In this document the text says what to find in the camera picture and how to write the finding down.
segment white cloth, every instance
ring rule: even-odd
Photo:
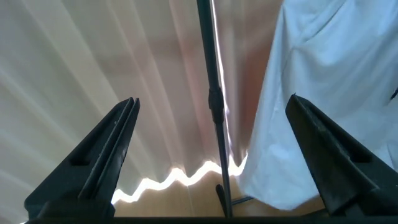
[[[279,12],[241,190],[291,210],[318,191],[285,115],[310,100],[398,168],[398,1],[285,1]]]

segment curtain fold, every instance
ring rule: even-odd
[[[272,41],[268,14],[280,1],[267,2],[215,6],[237,165]],[[190,177],[219,163],[195,0],[0,0],[0,15],[0,218],[26,221],[24,199],[131,96],[141,110],[123,192],[143,178],[162,182],[174,167]]]

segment stand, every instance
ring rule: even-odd
[[[221,171],[223,176],[223,185],[216,186],[216,192],[221,206],[223,207],[225,217],[233,216],[232,205],[236,205],[252,197],[243,197],[231,201],[231,188],[229,186],[228,175],[228,156],[225,149],[224,140],[224,99],[223,92],[218,84],[217,60],[213,33],[213,23],[211,20],[210,0],[197,0],[201,36],[203,39],[203,48],[205,50],[206,68],[209,79],[209,107],[213,115],[213,121],[216,126],[216,135],[218,141],[218,150],[220,153]]]

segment brown floor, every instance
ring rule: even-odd
[[[223,211],[215,191],[222,183],[219,174],[210,172],[189,187],[174,182],[161,191],[146,190],[137,202],[118,202],[117,217],[222,217]],[[232,198],[242,197],[236,179],[231,177]],[[293,211],[281,211],[257,200],[233,207],[234,216],[288,216],[303,215],[323,208],[320,198],[315,198]]]

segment wooden floor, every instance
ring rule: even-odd
[[[119,201],[117,217],[223,217],[223,210],[215,191],[222,183],[219,174],[209,172],[196,184],[189,187],[174,182],[161,191],[146,190],[137,202]],[[231,177],[232,198],[242,197],[236,179]],[[289,216],[304,215],[323,208],[320,198],[315,198],[293,211],[281,211],[257,200],[244,202],[233,207],[236,217],[244,216]]]

